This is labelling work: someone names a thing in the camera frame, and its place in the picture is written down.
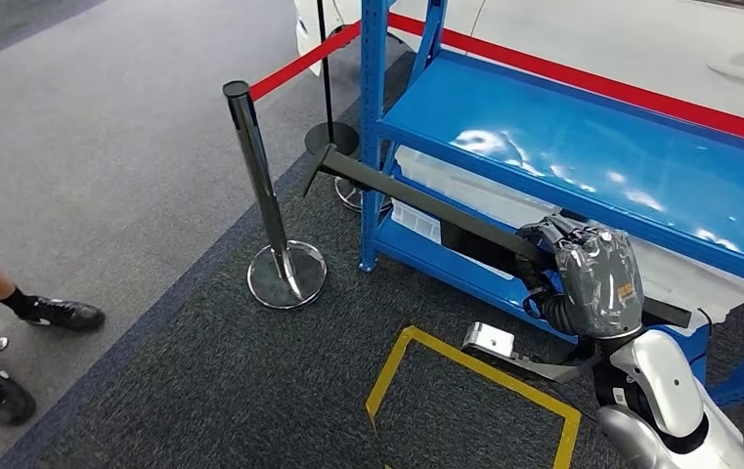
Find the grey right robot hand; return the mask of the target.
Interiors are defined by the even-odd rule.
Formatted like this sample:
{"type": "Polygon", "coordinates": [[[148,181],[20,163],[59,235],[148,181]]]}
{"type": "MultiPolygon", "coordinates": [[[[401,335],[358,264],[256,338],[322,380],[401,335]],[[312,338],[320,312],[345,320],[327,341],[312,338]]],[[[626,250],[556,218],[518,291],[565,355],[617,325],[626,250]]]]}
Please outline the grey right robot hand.
{"type": "Polygon", "coordinates": [[[600,340],[642,329],[644,293],[625,232],[550,214],[517,234],[549,246],[561,285],[556,289],[532,261],[518,255],[515,275],[528,290],[522,303],[528,316],[561,333],[600,340]]]}

